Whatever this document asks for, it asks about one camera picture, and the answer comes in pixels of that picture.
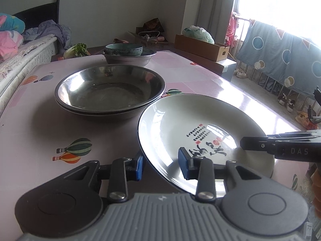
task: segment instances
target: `bright window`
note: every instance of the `bright window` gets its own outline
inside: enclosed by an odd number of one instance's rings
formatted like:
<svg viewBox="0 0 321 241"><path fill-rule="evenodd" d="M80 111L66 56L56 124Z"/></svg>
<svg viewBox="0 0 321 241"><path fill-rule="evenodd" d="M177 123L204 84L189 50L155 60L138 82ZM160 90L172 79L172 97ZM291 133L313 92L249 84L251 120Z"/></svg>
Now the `bright window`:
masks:
<svg viewBox="0 0 321 241"><path fill-rule="evenodd" d="M321 47L321 0L240 0L242 17L307 38Z"/></svg>

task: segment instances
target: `plastic bag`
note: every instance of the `plastic bag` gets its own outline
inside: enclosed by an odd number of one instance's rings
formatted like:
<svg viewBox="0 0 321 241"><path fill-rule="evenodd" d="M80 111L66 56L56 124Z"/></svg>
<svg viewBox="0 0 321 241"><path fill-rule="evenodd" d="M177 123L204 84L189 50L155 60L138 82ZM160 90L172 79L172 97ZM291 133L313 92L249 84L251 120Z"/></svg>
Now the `plastic bag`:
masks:
<svg viewBox="0 0 321 241"><path fill-rule="evenodd" d="M212 36L204 28L194 25L190 26L189 28L185 28L182 31L182 35L214 44Z"/></svg>

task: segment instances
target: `metal screw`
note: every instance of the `metal screw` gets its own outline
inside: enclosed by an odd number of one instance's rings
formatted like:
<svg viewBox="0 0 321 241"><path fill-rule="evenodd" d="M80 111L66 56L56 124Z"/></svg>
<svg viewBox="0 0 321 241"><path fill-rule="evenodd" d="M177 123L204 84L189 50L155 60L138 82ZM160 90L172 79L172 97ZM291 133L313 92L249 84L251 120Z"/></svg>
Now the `metal screw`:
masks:
<svg viewBox="0 0 321 241"><path fill-rule="evenodd" d="M115 191L115 192L110 193L109 197L113 200L122 200L126 197L126 195L123 192Z"/></svg>
<svg viewBox="0 0 321 241"><path fill-rule="evenodd" d="M207 192L207 191L199 192L197 196L200 199L204 199L204 200L210 200L210 199L214 198L214 194L211 192Z"/></svg>

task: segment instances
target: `orange hot air balloon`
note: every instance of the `orange hot air balloon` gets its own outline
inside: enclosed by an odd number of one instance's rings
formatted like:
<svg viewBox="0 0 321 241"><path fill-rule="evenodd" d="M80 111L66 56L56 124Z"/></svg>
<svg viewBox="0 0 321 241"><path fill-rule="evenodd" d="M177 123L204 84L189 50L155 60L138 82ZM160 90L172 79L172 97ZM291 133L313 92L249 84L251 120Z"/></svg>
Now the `orange hot air balloon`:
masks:
<svg viewBox="0 0 321 241"><path fill-rule="evenodd" d="M31 83L33 81L35 81L36 79L38 79L38 76L34 75L34 76L30 76L29 78L27 78L26 80L24 80L21 85L26 85L28 83Z"/></svg>
<svg viewBox="0 0 321 241"><path fill-rule="evenodd" d="M74 154L71 154L69 152L65 152L64 154L62 154L59 157L52 157L52 161L55 160L63 160L67 163L73 164L73 163L77 163L80 160L81 157L76 156Z"/></svg>

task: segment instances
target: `pink tablecloth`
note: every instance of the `pink tablecloth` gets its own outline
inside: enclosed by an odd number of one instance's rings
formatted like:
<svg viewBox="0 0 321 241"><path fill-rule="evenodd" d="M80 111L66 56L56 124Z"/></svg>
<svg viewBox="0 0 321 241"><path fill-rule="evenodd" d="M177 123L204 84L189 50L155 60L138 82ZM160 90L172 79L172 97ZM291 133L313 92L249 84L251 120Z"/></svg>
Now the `pink tablecloth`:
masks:
<svg viewBox="0 0 321 241"><path fill-rule="evenodd" d="M121 122L86 120L65 111L54 99L57 83L68 74L105 64L102 55L43 64L36 67L17 89L0 119L0 237L15 240L21 230L14 205L26 191L92 159L109 164L119 157L133 157L139 150L139 117ZM226 80L172 52L158 52L146 66L158 72L166 90L198 93L226 101L247 113L266 134L298 130L271 109L241 92ZM81 158L60 157L57 149L73 141L91 141L89 154ZM273 179L296 188L308 169L304 162L276 161ZM175 189L150 167L129 190L172 192Z"/></svg>

